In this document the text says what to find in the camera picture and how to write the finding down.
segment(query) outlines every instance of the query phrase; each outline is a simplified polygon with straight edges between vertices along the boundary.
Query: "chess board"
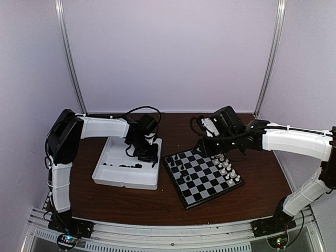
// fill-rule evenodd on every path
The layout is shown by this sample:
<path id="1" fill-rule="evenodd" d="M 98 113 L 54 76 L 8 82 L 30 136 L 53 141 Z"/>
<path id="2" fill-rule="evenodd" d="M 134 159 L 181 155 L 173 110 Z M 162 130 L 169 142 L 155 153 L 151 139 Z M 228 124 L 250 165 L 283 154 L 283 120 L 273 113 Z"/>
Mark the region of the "chess board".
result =
<path id="1" fill-rule="evenodd" d="M 245 184 L 223 154 L 203 158 L 192 149 L 162 160 L 186 209 Z"/>

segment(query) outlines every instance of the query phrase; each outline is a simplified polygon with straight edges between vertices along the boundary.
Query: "wire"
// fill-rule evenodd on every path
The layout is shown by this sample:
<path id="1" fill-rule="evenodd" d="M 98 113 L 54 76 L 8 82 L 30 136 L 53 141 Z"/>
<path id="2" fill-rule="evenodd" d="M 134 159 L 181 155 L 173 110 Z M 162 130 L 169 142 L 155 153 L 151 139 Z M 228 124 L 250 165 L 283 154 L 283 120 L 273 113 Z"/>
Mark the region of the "wire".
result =
<path id="1" fill-rule="evenodd" d="M 301 215 L 302 215 L 302 225 L 301 225 L 301 228 L 300 228 L 298 234 L 296 235 L 296 237 L 292 240 L 292 242 L 291 242 L 290 244 L 287 244 L 287 245 L 286 245 L 286 248 L 288 248 L 289 246 L 291 246 L 291 245 L 297 240 L 297 238 L 299 237 L 299 235 L 301 234 L 301 232 L 302 232 L 302 230 L 303 230 L 303 226 L 305 225 L 305 222 L 304 222 L 304 221 L 305 221 L 305 220 L 304 220 L 305 215 L 303 214 L 303 211 L 302 211 L 302 210 L 301 210 L 300 212 L 301 212 Z"/>
<path id="2" fill-rule="evenodd" d="M 276 129 L 276 130 L 287 130 L 287 127 L 284 126 L 266 126 L 265 129 Z M 314 130 L 305 130 L 305 129 L 298 129 L 298 128 L 288 128 L 288 130 L 295 130 L 295 131 L 301 131 L 306 133 L 313 133 L 317 135 L 324 135 L 323 132 L 314 131 Z"/>
<path id="3" fill-rule="evenodd" d="M 116 117 L 113 117 L 113 118 L 114 118 L 114 119 L 122 118 L 122 117 L 127 116 L 128 114 L 133 113 L 133 112 L 135 112 L 135 111 L 137 111 L 137 110 L 140 110 L 140 109 L 152 109 L 152 110 L 155 110 L 155 111 L 159 114 L 159 120 L 158 120 L 157 124 L 159 124 L 159 123 L 161 122 L 161 116 L 162 116 L 162 115 L 161 115 L 161 112 L 160 112 L 157 108 L 152 107 L 152 106 L 140 106 L 140 107 L 131 109 L 130 111 L 128 111 L 128 112 L 126 112 L 126 113 L 124 113 L 124 114 L 122 114 L 122 115 L 118 115 L 118 116 L 116 116 Z"/>
<path id="4" fill-rule="evenodd" d="M 46 219 L 46 215 L 47 215 L 48 213 L 50 213 L 50 210 L 47 211 L 47 212 L 45 212 L 45 213 L 43 214 L 43 219 L 49 222 L 50 220 L 49 220 L 49 219 Z"/>
<path id="5" fill-rule="evenodd" d="M 313 134 L 318 134 L 318 135 L 324 135 L 323 132 L 319 132 L 319 131 L 313 131 L 313 130 L 305 130 L 305 129 L 298 129 L 298 128 L 289 128 L 287 129 L 287 127 L 284 127 L 284 126 L 261 126 L 261 127 L 256 127 L 256 128 L 253 128 L 253 129 L 249 129 L 241 134 L 238 134 L 238 135 L 233 135 L 233 136 L 214 136 L 212 138 L 208 137 L 207 135 L 205 134 L 202 134 L 202 133 L 199 133 L 198 131 L 195 130 L 194 126 L 193 126 L 193 122 L 195 120 L 199 120 L 200 118 L 197 118 L 197 117 L 191 117 L 190 118 L 190 121 L 189 121 L 189 125 L 190 125 L 190 128 L 191 130 L 197 134 L 199 137 L 203 137 L 203 138 L 207 138 L 211 141 L 223 141 L 223 140 L 236 140 L 236 139 L 239 139 L 241 137 L 244 137 L 252 132 L 255 132 L 257 130 L 265 130 L 265 129 L 278 129 L 278 130 L 295 130 L 295 131 L 302 131 L 302 132 L 307 132 L 307 133 L 313 133 Z"/>
<path id="6" fill-rule="evenodd" d="M 126 149 L 125 149 L 125 153 L 127 156 L 129 156 L 130 158 L 133 158 L 133 155 L 128 154 L 128 150 L 132 147 L 132 145 L 130 144 Z"/>
<path id="7" fill-rule="evenodd" d="M 51 203 L 51 205 L 54 207 L 55 204 L 54 204 L 54 199 L 53 199 L 52 197 L 53 197 L 53 196 L 50 197 L 50 200 L 51 200 L 50 203 Z M 56 208 L 55 208 L 54 213 L 56 214 L 56 217 L 62 222 L 62 224 L 63 224 L 66 228 L 68 228 L 68 225 L 66 225 L 66 224 L 64 223 L 64 221 L 61 219 L 61 217 L 59 217 Z"/>

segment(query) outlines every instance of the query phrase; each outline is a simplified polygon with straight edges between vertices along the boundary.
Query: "white robotic arm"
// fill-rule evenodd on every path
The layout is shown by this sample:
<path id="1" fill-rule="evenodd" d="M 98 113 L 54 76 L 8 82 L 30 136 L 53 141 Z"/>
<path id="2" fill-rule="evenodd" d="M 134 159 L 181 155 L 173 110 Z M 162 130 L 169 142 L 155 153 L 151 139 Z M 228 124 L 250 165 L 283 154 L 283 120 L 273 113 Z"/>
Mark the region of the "white robotic arm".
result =
<path id="1" fill-rule="evenodd" d="M 134 121 L 126 116 L 75 114 L 69 109 L 61 113 L 48 134 L 45 145 L 45 163 L 49 169 L 48 186 L 52 192 L 51 211 L 56 220 L 56 230 L 73 226 L 69 199 L 70 171 L 80 139 L 124 138 L 125 151 L 128 145 L 134 146 L 134 153 L 127 153 L 130 159 L 157 163 L 159 146 L 153 143 L 156 134 L 152 132 L 159 122 L 148 114 Z"/>
<path id="2" fill-rule="evenodd" d="M 200 134 L 193 128 L 193 120 L 196 120 L 206 134 Z M 227 106 L 209 118 L 192 118 L 191 128 L 202 136 L 198 148 L 204 156 L 225 153 L 232 149 L 242 152 L 252 149 L 287 151 L 312 156 L 322 161 L 321 166 L 301 188 L 279 202 L 270 221 L 263 219 L 252 222 L 255 236 L 282 231 L 304 207 L 336 188 L 336 151 L 333 151 L 336 144 L 336 127 L 331 131 L 307 130 L 264 120 L 254 120 L 245 126 L 235 111 Z"/>

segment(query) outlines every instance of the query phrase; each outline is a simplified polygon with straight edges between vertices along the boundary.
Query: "white wall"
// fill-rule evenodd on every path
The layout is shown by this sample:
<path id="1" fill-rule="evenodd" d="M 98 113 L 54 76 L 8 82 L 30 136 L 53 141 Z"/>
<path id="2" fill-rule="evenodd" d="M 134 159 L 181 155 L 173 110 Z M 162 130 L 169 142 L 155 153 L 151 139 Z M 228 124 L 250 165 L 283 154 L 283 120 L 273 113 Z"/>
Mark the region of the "white wall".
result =
<path id="1" fill-rule="evenodd" d="M 18 251 L 47 188 L 44 140 L 64 108 L 79 111 L 53 0 L 1 1 L 0 251 Z"/>
<path id="2" fill-rule="evenodd" d="M 308 129 L 336 125 L 336 2 L 287 1 L 284 30 L 261 117 Z M 299 188 L 320 161 L 290 153 L 281 164 Z M 336 193 L 312 204 L 327 251 L 334 252 Z"/>
<path id="3" fill-rule="evenodd" d="M 254 110 L 277 0 L 73 0 L 65 17 L 90 112 Z"/>

